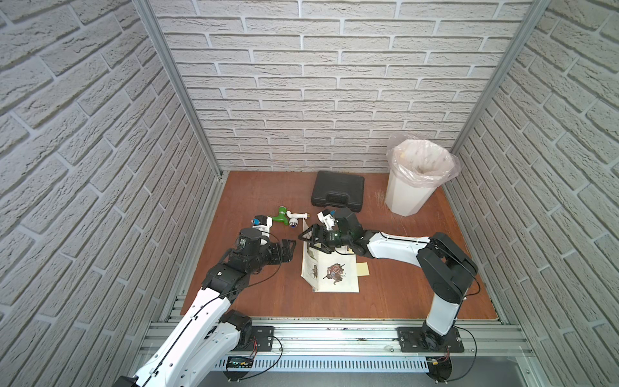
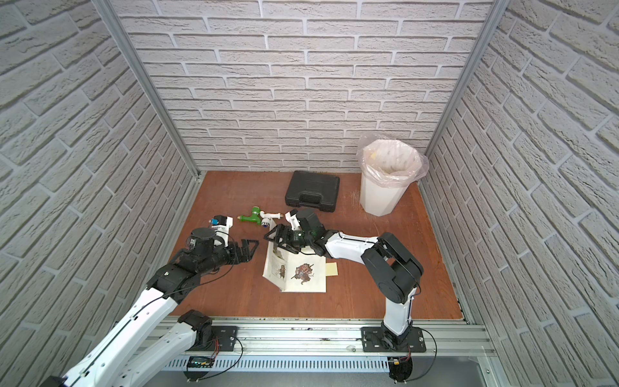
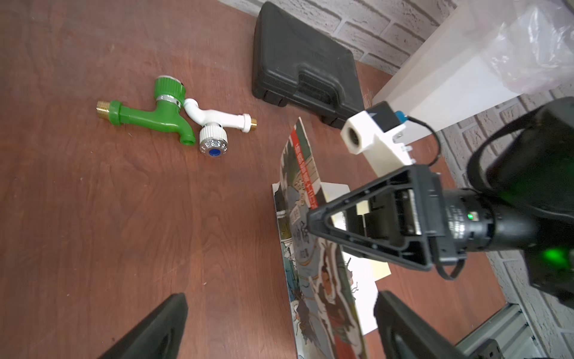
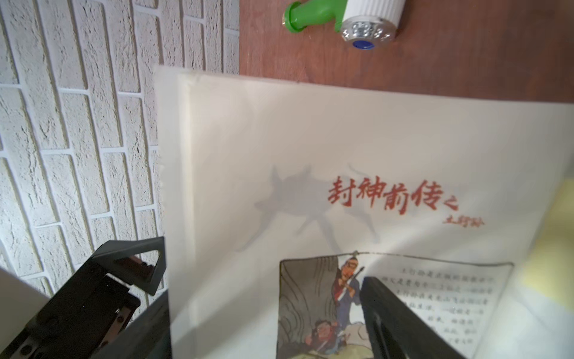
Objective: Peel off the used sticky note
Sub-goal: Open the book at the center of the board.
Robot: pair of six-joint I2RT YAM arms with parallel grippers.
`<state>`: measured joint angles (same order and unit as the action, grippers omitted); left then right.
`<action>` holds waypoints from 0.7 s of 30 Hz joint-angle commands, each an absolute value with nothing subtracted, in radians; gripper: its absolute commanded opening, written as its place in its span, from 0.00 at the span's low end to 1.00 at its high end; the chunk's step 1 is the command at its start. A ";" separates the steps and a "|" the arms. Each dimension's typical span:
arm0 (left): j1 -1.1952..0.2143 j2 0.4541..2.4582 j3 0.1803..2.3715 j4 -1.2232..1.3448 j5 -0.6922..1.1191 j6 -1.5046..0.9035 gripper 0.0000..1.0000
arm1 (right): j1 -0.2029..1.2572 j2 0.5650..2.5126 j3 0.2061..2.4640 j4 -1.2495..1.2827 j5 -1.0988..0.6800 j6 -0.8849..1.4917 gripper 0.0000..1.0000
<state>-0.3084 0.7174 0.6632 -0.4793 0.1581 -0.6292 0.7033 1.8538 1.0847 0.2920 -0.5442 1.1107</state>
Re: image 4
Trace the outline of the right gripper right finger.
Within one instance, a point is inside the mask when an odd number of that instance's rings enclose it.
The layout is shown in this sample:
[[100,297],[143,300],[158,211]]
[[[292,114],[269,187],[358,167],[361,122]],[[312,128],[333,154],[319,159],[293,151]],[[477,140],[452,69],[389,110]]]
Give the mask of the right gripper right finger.
[[462,358],[382,281],[363,279],[360,301],[375,358]]

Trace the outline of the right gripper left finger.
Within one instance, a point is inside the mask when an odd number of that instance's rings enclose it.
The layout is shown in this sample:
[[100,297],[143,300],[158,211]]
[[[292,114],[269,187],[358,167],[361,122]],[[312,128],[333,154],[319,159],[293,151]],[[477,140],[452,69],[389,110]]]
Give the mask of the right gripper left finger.
[[165,358],[166,295],[140,316],[166,271],[164,237],[108,241],[4,347],[2,358]]

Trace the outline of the yellow sticky note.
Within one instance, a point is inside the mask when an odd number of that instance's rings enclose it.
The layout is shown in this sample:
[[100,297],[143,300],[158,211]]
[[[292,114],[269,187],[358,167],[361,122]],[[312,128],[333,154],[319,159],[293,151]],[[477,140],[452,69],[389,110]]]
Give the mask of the yellow sticky note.
[[524,266],[526,287],[573,311],[573,180],[566,179],[547,212]]

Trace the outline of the illustrated comic book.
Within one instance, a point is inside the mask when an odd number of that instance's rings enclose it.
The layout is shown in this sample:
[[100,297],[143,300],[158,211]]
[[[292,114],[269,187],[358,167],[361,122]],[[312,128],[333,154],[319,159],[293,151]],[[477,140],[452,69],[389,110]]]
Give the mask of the illustrated comic book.
[[464,358],[571,358],[508,297],[573,106],[155,74],[176,358],[372,358],[377,278]]

